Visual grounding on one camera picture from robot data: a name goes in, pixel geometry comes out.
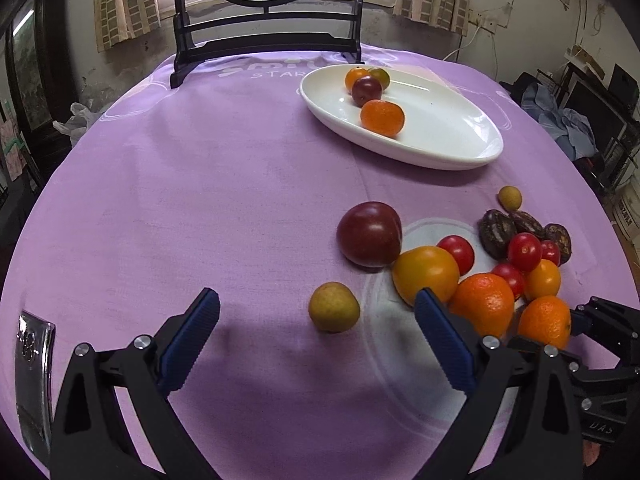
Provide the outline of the small orange tomato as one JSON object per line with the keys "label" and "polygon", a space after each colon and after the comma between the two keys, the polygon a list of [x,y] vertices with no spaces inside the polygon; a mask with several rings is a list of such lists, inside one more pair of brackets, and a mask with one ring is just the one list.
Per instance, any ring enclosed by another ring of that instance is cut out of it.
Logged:
{"label": "small orange tomato", "polygon": [[347,74],[345,75],[345,79],[344,79],[344,84],[345,84],[345,88],[348,92],[352,92],[352,87],[354,86],[354,84],[356,84],[356,82],[365,76],[369,75],[369,71],[362,67],[362,66],[356,66],[351,68]]}
{"label": "small orange tomato", "polygon": [[525,277],[525,299],[532,301],[545,296],[556,296],[561,288],[562,276],[558,266],[541,259]]}

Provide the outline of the large orange mandarin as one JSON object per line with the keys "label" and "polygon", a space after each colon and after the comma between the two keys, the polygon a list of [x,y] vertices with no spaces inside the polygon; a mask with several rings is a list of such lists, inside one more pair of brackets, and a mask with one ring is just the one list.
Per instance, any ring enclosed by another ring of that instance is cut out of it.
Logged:
{"label": "large orange mandarin", "polygon": [[448,310],[469,321],[480,336],[502,338],[512,322],[515,299],[504,278],[477,273],[465,278],[448,301]]}

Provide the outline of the red cherry tomato small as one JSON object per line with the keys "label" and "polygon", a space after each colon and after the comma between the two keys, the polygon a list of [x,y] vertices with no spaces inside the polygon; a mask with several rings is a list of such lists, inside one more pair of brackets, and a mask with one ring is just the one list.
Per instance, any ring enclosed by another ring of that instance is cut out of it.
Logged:
{"label": "red cherry tomato small", "polygon": [[541,258],[551,261],[555,266],[561,264],[562,252],[553,240],[543,240],[540,244]]}

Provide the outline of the dark passion fruit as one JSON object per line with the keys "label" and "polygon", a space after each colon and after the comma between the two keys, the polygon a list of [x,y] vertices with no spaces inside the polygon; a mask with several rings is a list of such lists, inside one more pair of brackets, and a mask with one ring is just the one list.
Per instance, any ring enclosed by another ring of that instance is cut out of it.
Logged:
{"label": "dark passion fruit", "polygon": [[560,264],[567,263],[573,253],[572,240],[567,228],[559,223],[549,223],[544,227],[544,235],[559,247]]}
{"label": "dark passion fruit", "polygon": [[538,240],[544,240],[546,238],[546,231],[541,223],[534,218],[531,214],[522,210],[514,210],[509,214],[516,232],[532,234]]}
{"label": "dark passion fruit", "polygon": [[478,222],[478,236],[485,252],[495,260],[504,260],[516,235],[514,221],[497,209],[489,209]]}

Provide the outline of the large yellow orange tomato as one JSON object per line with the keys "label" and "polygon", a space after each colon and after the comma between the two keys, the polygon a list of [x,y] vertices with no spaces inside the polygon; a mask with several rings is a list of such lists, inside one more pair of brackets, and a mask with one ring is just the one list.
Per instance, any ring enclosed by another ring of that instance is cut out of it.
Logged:
{"label": "large yellow orange tomato", "polygon": [[392,280],[402,300],[413,307],[416,295],[431,289],[446,304],[458,287],[460,272],[456,260],[437,246],[420,246],[403,252],[392,265]]}

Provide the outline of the small yellow longan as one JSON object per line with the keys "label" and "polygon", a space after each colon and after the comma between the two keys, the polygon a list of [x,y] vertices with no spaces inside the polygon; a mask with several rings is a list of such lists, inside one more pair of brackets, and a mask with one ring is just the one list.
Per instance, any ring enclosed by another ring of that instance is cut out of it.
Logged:
{"label": "small yellow longan", "polygon": [[505,211],[513,212],[521,208],[523,196],[516,186],[505,185],[498,192],[498,202]]}

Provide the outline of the green yellow small fruit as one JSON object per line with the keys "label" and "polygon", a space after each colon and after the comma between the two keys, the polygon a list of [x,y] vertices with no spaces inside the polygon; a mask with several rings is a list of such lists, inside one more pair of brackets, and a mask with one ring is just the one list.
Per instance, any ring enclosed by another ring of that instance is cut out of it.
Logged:
{"label": "green yellow small fruit", "polygon": [[346,285],[327,282],[312,293],[308,313],[317,330],[341,333],[350,330],[359,321],[360,305]]}

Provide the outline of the large dark red plum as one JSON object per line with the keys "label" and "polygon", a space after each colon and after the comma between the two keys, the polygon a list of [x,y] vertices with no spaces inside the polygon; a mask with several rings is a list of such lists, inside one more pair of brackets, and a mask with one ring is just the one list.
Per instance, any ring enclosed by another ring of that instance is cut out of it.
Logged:
{"label": "large dark red plum", "polygon": [[346,211],[336,228],[337,246],[356,266],[382,269],[400,255],[402,225],[386,203],[365,202]]}

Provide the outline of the silver metal object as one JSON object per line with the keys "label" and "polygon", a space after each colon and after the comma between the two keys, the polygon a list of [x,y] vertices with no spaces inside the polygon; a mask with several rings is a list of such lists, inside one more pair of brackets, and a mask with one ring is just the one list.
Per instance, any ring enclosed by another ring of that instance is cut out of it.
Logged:
{"label": "silver metal object", "polygon": [[55,325],[22,311],[15,345],[15,399],[24,443],[49,466],[52,440],[51,362]]}

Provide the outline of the blue cloth pile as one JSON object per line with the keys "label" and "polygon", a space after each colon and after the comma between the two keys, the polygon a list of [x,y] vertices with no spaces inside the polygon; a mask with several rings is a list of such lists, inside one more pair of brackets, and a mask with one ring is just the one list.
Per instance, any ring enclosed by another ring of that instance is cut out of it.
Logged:
{"label": "blue cloth pile", "polygon": [[571,108],[558,107],[543,84],[532,82],[527,86],[521,97],[521,108],[572,162],[599,153],[588,118]]}

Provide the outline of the black monitor shelf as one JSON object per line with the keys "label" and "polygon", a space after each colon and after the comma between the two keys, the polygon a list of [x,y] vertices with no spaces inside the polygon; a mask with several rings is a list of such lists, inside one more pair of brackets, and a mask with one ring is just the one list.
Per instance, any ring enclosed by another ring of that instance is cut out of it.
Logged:
{"label": "black monitor shelf", "polygon": [[599,156],[589,167],[588,179],[601,194],[613,194],[625,185],[639,163],[639,122],[588,68],[568,61],[553,88],[560,110],[574,110],[588,119]]}

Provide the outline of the purple tablecloth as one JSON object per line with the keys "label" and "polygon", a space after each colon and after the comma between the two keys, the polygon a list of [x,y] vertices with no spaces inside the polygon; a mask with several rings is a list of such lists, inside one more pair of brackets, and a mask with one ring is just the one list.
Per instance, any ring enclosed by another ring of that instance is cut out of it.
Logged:
{"label": "purple tablecloth", "polygon": [[[561,298],[637,307],[608,217],[564,153],[498,84],[471,67],[364,49],[374,65],[434,74],[499,128],[504,149],[472,171],[432,171],[358,148],[298,94],[329,53],[204,63],[171,89],[165,61],[119,99],[55,171],[30,213],[1,298],[1,413],[17,432],[14,352],[22,311],[55,325],[52,382],[74,348],[125,347],[205,287],[220,321],[170,400],[227,479],[409,479],[463,402],[430,359],[385,274],[349,264],[335,230],[367,200],[400,215],[409,247],[473,233],[517,186],[525,209],[570,232]],[[346,285],[350,330],[317,330],[309,299]]]}

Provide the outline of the white oval plate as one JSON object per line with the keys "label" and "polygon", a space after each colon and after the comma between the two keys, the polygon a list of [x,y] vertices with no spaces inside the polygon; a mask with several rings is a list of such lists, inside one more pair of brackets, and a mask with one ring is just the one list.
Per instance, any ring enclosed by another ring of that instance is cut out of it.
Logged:
{"label": "white oval plate", "polygon": [[488,115],[443,81],[428,78],[424,70],[385,70],[390,86],[383,96],[405,113],[396,138],[364,128],[360,108],[344,84],[353,67],[321,67],[299,85],[311,114],[341,138],[398,162],[438,170],[480,168],[502,154],[502,135]]}

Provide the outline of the white plastic bag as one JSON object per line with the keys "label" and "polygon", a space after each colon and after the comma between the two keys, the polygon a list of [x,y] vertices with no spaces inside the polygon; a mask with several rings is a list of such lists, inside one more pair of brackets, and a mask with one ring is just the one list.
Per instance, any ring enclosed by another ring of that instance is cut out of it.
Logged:
{"label": "white plastic bag", "polygon": [[70,139],[70,145],[74,148],[79,140],[84,136],[87,130],[95,124],[99,118],[108,109],[108,105],[100,108],[97,112],[93,112],[84,104],[73,103],[70,106],[70,119],[67,122],[52,122],[53,128],[63,136]]}

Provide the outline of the orange mandarin on plate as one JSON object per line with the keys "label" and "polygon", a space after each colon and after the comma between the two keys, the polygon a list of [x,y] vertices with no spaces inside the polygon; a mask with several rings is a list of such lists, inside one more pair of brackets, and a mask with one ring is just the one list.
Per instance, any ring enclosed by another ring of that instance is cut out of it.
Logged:
{"label": "orange mandarin on plate", "polygon": [[361,107],[360,124],[374,133],[395,139],[405,125],[405,112],[393,103],[371,100]]}

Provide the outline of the small dark plum on plate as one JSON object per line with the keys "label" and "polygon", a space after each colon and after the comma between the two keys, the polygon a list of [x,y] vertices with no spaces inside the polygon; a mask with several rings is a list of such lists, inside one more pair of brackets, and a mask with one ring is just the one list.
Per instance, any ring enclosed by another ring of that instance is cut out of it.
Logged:
{"label": "small dark plum on plate", "polygon": [[350,94],[354,103],[358,107],[363,107],[369,101],[381,99],[383,87],[376,78],[363,76],[354,82]]}

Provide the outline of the green orange tomato on plate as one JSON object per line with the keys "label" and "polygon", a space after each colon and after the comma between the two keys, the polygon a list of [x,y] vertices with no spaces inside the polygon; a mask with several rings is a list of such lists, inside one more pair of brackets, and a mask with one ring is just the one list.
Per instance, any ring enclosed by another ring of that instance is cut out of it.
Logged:
{"label": "green orange tomato on plate", "polygon": [[372,67],[368,69],[368,73],[371,77],[376,79],[383,90],[386,90],[390,85],[390,74],[383,70],[381,67]]}

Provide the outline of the small orange tomato on plate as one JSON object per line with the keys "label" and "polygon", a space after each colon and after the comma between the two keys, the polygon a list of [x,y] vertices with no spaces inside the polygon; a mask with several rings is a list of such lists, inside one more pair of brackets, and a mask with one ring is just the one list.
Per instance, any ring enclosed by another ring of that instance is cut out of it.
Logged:
{"label": "small orange tomato on plate", "polygon": [[369,71],[362,67],[362,66],[356,66],[351,68],[347,74],[345,75],[345,79],[344,79],[344,84],[345,84],[345,88],[348,92],[352,92],[352,87],[354,86],[354,84],[356,84],[356,82],[365,76],[369,75]]}

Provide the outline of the left beige curtain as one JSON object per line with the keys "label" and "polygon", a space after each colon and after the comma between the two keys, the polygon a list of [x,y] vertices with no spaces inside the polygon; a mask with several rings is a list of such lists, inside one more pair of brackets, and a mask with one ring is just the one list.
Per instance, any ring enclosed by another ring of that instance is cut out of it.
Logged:
{"label": "left beige curtain", "polygon": [[93,11],[99,52],[160,27],[157,0],[93,0]]}

